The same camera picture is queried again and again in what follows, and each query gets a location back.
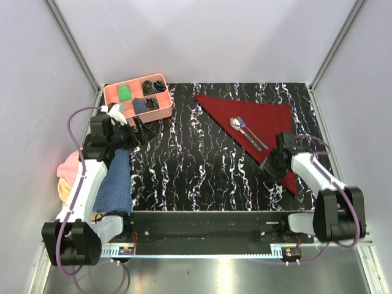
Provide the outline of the iridescent rainbow fork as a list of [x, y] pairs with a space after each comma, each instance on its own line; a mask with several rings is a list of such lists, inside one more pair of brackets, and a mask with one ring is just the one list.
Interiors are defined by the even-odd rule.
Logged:
[[258, 137], [253, 131], [250, 130], [250, 128], [248, 128], [248, 126], [247, 126], [246, 123], [242, 120], [242, 118], [241, 118], [240, 116], [238, 116], [238, 117], [236, 117], [236, 118], [237, 118], [237, 120], [239, 121], [240, 126], [241, 126], [242, 128], [247, 129], [247, 130], [257, 139], [257, 141], [258, 141], [265, 149], [268, 149], [268, 148], [269, 148], [263, 141], [261, 141], [261, 139], [259, 139], [259, 137]]

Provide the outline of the iridescent handled spoon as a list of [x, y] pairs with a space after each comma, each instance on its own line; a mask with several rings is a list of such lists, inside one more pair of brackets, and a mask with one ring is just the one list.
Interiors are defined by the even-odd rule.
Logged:
[[233, 129], [241, 132], [247, 138], [247, 140], [256, 148], [258, 152], [262, 151], [261, 147], [259, 147], [259, 145], [256, 144], [256, 142], [243, 130], [239, 121], [236, 118], [230, 118], [230, 125]]

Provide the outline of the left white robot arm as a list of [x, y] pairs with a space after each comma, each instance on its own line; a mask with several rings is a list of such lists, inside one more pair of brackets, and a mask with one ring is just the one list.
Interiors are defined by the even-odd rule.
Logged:
[[90, 133], [82, 146], [77, 146], [78, 172], [61, 212], [54, 221], [44, 223], [42, 238], [51, 264], [64, 266], [92, 266], [100, 259], [102, 246], [112, 239], [120, 243], [132, 236], [130, 195], [121, 198], [112, 190], [113, 198], [102, 220], [92, 221], [93, 207], [99, 188], [112, 169], [117, 150], [130, 151], [148, 144], [156, 137], [136, 116], [130, 126], [122, 103], [98, 107], [98, 114], [90, 120]]

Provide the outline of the dark red cloth napkin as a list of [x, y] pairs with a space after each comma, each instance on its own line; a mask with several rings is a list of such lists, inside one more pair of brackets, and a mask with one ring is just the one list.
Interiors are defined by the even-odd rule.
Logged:
[[[276, 135], [291, 132], [292, 110], [287, 104], [261, 104], [230, 99], [218, 99], [201, 94], [194, 95], [195, 100], [218, 125], [223, 128], [247, 153], [261, 164], [276, 144]], [[262, 152], [252, 145], [247, 138], [230, 125], [230, 118], [240, 117], [251, 131], [264, 142], [268, 149]]]

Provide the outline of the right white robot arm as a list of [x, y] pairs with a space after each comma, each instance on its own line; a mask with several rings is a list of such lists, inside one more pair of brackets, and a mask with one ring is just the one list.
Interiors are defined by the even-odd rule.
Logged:
[[318, 153], [299, 143], [300, 138], [290, 132], [277, 134], [276, 147], [260, 165], [273, 181], [283, 181], [290, 172], [296, 174], [316, 197], [315, 209], [289, 214], [278, 227], [278, 235], [286, 243], [303, 233], [323, 243], [353, 247], [366, 235], [363, 192], [335, 178], [318, 161]]

